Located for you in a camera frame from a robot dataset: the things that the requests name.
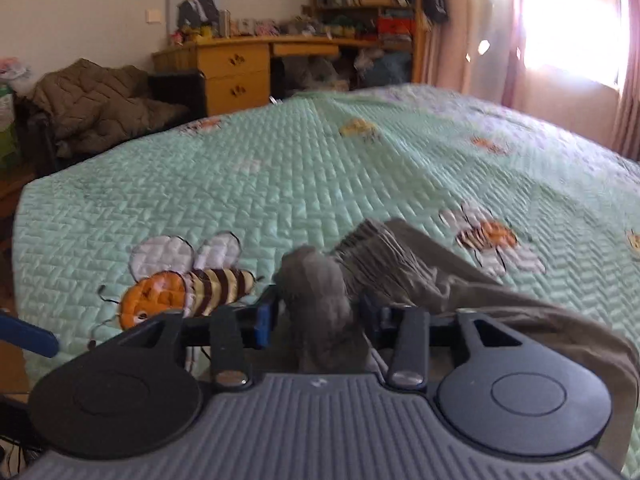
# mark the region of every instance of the curtain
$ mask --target curtain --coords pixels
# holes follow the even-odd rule
[[[513,105],[524,60],[522,0],[447,0],[447,6],[450,22],[431,35],[422,81]]]
[[[640,160],[640,0],[629,0],[629,56],[616,121],[613,149]]]

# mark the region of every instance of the window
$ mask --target window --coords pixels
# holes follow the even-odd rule
[[[618,82],[620,0],[525,0],[525,65],[551,65],[607,85]]]

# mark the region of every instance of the black chair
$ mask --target black chair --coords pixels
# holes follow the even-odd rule
[[[166,124],[161,130],[145,135],[164,132],[207,116],[205,77],[199,70],[151,74],[148,77],[148,86],[152,99],[185,105],[189,111],[177,121]],[[64,170],[93,156],[87,154],[73,158],[57,157],[52,117],[27,98],[16,99],[15,124],[20,149],[25,158],[33,163],[39,177]]]

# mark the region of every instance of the brown blanket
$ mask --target brown blanket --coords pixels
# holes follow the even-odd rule
[[[381,357],[369,348],[350,309],[364,288],[387,304],[420,306],[440,316],[472,308],[602,379],[611,394],[613,413],[597,451],[622,468],[638,405],[640,366],[636,347],[607,326],[499,285],[397,219],[385,224],[363,222],[332,257],[308,246],[287,254],[274,281],[289,315],[277,327],[273,348],[260,357],[258,366],[386,373],[390,356]],[[430,374],[442,376],[449,369],[447,359],[432,354]]]
[[[188,111],[149,99],[142,70],[104,68],[86,59],[43,76],[31,99],[53,117],[57,155],[63,158],[104,152]]]

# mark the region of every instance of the person in uniform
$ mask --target person in uniform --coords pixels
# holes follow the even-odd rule
[[[178,28],[185,25],[199,28],[206,22],[218,26],[219,20],[218,8],[214,0],[184,0],[178,5]]]

